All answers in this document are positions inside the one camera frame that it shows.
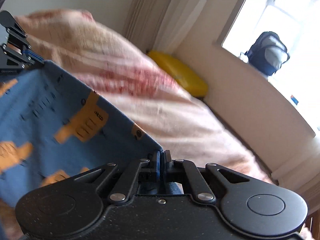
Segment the small blue box on sill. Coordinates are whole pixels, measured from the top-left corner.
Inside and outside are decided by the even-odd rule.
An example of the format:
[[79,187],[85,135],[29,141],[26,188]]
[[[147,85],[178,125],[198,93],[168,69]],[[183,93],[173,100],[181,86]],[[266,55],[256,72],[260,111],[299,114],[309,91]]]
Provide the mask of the small blue box on sill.
[[293,95],[291,95],[291,100],[293,101],[293,103],[295,104],[295,105],[298,105],[298,103],[299,103],[299,101],[293,96]]

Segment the navy grey backpack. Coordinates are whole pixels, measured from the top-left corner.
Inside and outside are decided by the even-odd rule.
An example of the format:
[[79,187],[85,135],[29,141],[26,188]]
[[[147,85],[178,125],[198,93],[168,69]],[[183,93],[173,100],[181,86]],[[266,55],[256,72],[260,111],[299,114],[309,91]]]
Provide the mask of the navy grey backpack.
[[275,74],[290,59],[287,47],[272,31],[261,33],[244,55],[248,63],[266,77]]

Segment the blue pants orange print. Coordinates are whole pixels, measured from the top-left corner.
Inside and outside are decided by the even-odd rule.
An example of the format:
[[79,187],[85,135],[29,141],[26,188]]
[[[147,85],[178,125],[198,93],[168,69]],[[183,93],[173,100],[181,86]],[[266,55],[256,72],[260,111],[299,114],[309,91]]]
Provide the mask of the blue pants orange print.
[[53,62],[4,76],[1,200],[14,207],[58,174],[125,168],[163,148],[104,97]]

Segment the pink floral bed cover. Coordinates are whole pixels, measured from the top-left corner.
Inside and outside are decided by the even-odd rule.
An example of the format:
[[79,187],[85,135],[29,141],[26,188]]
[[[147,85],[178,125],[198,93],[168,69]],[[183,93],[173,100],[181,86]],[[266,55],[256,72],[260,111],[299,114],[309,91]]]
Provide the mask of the pink floral bed cover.
[[[14,17],[28,48],[108,100],[157,142],[161,192],[131,203],[109,203],[125,168],[84,168],[22,196],[1,200],[1,239],[312,239],[308,207],[274,185],[254,156],[200,100],[148,56],[81,10],[49,10]],[[30,66],[22,72],[40,69]],[[179,183],[164,179],[164,152],[192,161],[215,203],[198,203]]]

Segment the beige left curtain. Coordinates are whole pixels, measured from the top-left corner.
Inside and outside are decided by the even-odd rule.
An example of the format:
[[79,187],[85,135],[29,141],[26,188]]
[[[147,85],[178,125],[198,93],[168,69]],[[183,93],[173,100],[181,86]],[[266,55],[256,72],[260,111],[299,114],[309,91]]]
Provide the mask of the beige left curtain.
[[141,51],[173,54],[207,0],[132,0],[123,34]]

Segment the yellow pillow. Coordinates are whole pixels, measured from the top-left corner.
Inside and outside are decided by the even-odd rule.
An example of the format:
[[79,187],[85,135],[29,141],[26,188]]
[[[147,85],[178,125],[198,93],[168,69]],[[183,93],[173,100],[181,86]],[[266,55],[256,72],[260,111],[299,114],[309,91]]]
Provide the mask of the yellow pillow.
[[207,83],[179,59],[156,50],[149,51],[148,56],[193,97],[207,95]]

